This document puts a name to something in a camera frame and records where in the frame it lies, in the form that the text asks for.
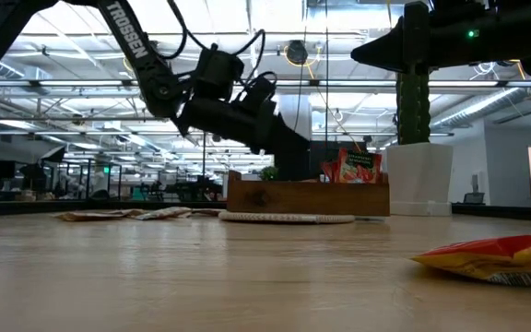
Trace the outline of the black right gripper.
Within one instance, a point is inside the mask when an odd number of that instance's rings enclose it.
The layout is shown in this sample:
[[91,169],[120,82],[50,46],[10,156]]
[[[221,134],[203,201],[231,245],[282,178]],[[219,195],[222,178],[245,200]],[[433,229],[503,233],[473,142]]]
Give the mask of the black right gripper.
[[359,64],[401,74],[520,58],[518,1],[434,1],[408,3],[383,37],[354,48]]

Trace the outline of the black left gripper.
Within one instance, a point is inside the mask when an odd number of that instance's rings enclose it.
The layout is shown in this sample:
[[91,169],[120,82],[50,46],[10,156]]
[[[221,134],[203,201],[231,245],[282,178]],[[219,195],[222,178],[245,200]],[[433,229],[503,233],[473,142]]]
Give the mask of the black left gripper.
[[252,151],[263,149],[274,155],[279,181],[302,181],[310,177],[309,139],[288,127],[276,104],[265,100],[259,105],[194,98],[183,107],[176,125],[183,135],[189,128],[235,140]]

